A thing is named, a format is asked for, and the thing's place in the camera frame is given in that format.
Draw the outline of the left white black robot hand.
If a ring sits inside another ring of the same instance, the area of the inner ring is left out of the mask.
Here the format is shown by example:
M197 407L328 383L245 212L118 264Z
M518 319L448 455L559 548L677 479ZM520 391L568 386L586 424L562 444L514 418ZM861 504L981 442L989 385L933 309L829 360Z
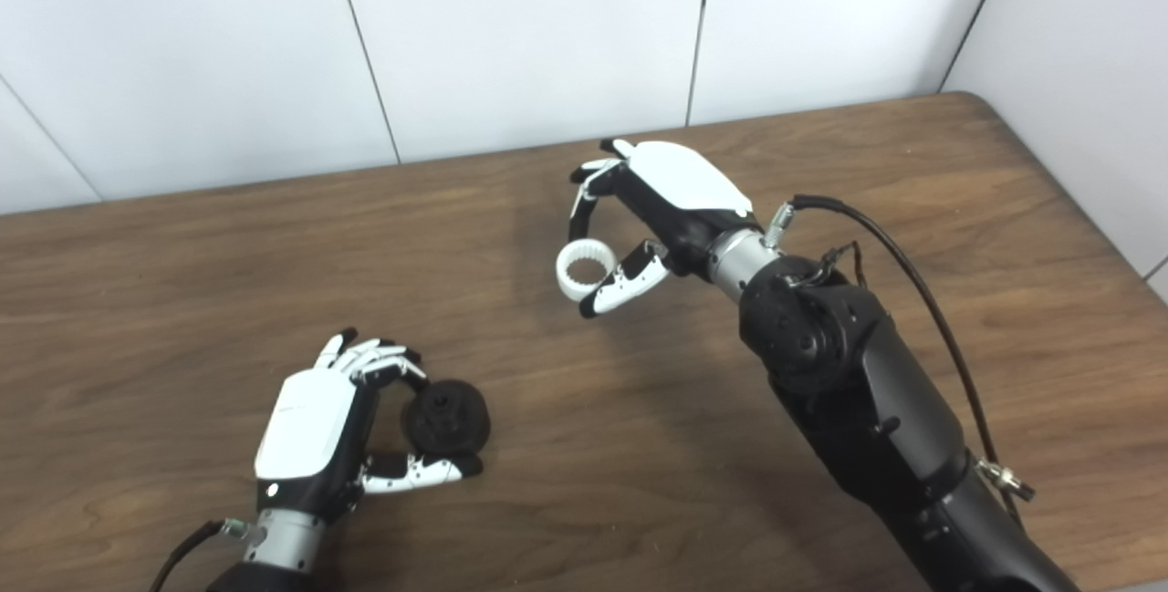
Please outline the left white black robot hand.
M382 392L412 392L401 413L403 453L371 453ZM338 522L367 495L456 483L484 471L492 422L484 392L464 379L430 379L422 356L347 327L310 368L283 381L255 455L257 510Z

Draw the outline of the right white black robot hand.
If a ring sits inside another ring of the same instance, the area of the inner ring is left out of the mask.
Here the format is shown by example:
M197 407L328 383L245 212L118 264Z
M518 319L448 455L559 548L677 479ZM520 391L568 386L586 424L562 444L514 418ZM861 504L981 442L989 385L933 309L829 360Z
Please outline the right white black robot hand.
M701 152L667 140L606 139L600 147L609 156L580 163L568 177L576 196L558 255L559 290L580 316L609 314L667 276L714 284L726 239L762 234L752 202ZM589 237L596 206L609 197L651 230L621 259Z

